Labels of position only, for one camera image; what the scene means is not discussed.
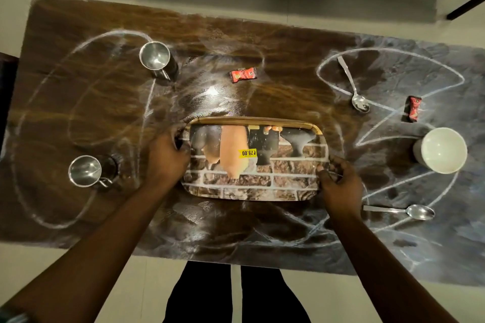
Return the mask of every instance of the printed tray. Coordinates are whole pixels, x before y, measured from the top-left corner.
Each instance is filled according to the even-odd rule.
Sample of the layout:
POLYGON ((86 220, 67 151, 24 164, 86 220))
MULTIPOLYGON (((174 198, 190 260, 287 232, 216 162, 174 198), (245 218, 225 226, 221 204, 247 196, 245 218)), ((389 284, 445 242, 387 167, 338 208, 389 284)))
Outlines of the printed tray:
POLYGON ((307 200, 318 192, 316 167, 328 161, 320 129, 297 120, 197 118, 181 139, 191 144, 182 184, 200 197, 307 200))

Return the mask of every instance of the price sticker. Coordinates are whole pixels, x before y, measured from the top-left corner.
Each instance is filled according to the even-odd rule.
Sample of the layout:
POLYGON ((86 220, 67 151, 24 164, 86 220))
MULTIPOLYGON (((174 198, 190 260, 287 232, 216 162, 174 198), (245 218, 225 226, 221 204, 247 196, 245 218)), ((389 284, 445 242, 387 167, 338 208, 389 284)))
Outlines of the price sticker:
POLYGON ((239 149, 239 158, 246 158, 246 157, 258 157, 256 154, 256 149, 239 149))

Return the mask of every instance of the spoon handle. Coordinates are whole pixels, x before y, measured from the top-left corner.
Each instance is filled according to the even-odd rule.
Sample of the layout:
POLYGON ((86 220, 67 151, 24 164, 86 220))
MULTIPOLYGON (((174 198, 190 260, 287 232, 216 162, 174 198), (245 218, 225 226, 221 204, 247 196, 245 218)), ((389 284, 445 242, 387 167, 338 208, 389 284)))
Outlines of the spoon handle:
POLYGON ((352 75, 350 75, 349 67, 345 63, 345 60, 343 60, 342 57, 338 57, 337 60, 340 63, 340 65, 342 66, 343 71, 347 75, 347 78, 349 79, 350 84, 352 85, 352 89, 354 90, 354 93, 357 94, 357 89, 355 88, 354 80, 352 79, 352 75))
POLYGON ((386 207, 376 207, 376 206, 367 206, 363 207, 363 210, 372 210, 376 212, 390 212, 390 213, 406 213, 406 210, 401 210, 399 208, 386 208, 386 207))

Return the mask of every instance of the white tile floor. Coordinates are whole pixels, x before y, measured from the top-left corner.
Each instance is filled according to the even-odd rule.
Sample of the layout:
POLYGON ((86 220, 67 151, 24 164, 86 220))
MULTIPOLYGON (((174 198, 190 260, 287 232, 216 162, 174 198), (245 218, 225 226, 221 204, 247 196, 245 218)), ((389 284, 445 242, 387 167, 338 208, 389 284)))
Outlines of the white tile floor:
MULTIPOLYGON (((31 0, 0 0, 0 51, 19 56, 31 0)), ((468 0, 105 0, 186 13, 238 17, 339 31, 485 47, 485 4, 452 22, 442 16, 468 0)), ((0 244, 0 304, 63 251, 0 244)), ((184 261, 132 257, 98 322, 161 322, 184 261)), ((234 267, 233 321, 240 321, 240 276, 234 267)), ((313 322, 376 322, 356 277, 283 271, 313 322)), ((424 283, 461 322, 482 322, 485 289, 424 283)))

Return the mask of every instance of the black pants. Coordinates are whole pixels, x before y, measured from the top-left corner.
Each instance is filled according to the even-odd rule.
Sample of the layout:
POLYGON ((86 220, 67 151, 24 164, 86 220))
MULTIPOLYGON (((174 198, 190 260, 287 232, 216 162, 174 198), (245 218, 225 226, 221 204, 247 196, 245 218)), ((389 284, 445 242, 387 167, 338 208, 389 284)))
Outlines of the black pants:
MULTIPOLYGON (((310 322, 281 271, 241 266, 242 321, 310 322)), ((167 302, 164 323, 232 321, 231 266, 187 262, 167 302)))

